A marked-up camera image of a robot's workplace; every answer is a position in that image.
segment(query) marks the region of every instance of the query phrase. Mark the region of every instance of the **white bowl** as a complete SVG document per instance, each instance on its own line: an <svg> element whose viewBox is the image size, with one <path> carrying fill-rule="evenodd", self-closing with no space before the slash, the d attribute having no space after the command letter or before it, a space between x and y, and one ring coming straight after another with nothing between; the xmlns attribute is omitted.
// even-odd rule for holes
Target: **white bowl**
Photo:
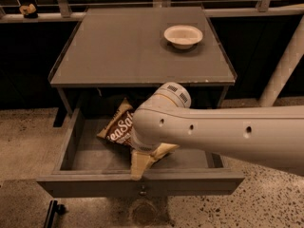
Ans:
<svg viewBox="0 0 304 228"><path fill-rule="evenodd" d="M195 27L174 26L164 32L164 37L171 42L175 48L189 49L202 40L202 32Z"/></svg>

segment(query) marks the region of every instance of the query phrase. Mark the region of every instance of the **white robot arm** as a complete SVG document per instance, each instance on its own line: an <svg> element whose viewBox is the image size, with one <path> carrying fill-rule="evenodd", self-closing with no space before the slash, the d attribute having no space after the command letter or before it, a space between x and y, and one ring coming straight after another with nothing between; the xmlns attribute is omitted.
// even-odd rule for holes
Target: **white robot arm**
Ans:
<svg viewBox="0 0 304 228"><path fill-rule="evenodd" d="M198 110L190 104L181 85L162 85L134 113L133 147L151 153L175 143L304 176L304 105Z"/></svg>

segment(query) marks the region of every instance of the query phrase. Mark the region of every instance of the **speckled floor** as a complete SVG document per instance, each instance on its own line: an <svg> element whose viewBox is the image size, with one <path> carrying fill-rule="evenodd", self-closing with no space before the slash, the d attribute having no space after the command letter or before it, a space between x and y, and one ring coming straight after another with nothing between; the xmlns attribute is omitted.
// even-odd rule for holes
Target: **speckled floor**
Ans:
<svg viewBox="0 0 304 228"><path fill-rule="evenodd" d="M225 107L256 106L249 100ZM304 105L304 98L275 105ZM52 171L68 118L56 109L0 111L0 227L43 227L51 196L35 178ZM304 178L228 159L245 180L230 196L157 199L58 199L53 227L304 227Z"/></svg>

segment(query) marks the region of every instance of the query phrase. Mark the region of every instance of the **gray table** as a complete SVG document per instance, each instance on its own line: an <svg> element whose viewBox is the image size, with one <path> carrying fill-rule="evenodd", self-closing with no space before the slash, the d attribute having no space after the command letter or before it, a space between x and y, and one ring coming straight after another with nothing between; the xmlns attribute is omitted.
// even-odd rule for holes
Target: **gray table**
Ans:
<svg viewBox="0 0 304 228"><path fill-rule="evenodd" d="M179 24L199 28L203 41L186 51L173 48L163 33ZM96 138L109 119L84 114L84 105L92 106L86 97L90 90L75 108L65 94L73 91L69 88L148 87L168 81L227 89L236 75L201 8L89 9L62 55L50 82L71 119L54 171L38 179L54 198L228 195L242 182L243 175L231 171L224 158L183 148L133 181L129 149ZM108 105L104 102L101 109Z"/></svg>
<svg viewBox="0 0 304 228"><path fill-rule="evenodd" d="M164 31L175 25L191 25L203 32L203 40L187 50L168 43ZM62 88L160 86L177 82L185 86L227 86L236 73L202 8L89 9L50 83L69 114Z"/></svg>

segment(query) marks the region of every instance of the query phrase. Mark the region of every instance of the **open drawer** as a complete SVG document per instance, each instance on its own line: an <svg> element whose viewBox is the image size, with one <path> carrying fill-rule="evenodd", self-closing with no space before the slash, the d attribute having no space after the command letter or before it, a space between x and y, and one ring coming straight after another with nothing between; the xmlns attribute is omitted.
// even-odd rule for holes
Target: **open drawer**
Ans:
<svg viewBox="0 0 304 228"><path fill-rule="evenodd" d="M132 180L130 148L96 137L110 119L89 119L82 105L73 112L54 171L37 180L54 198L229 195L243 181L223 157L182 146Z"/></svg>

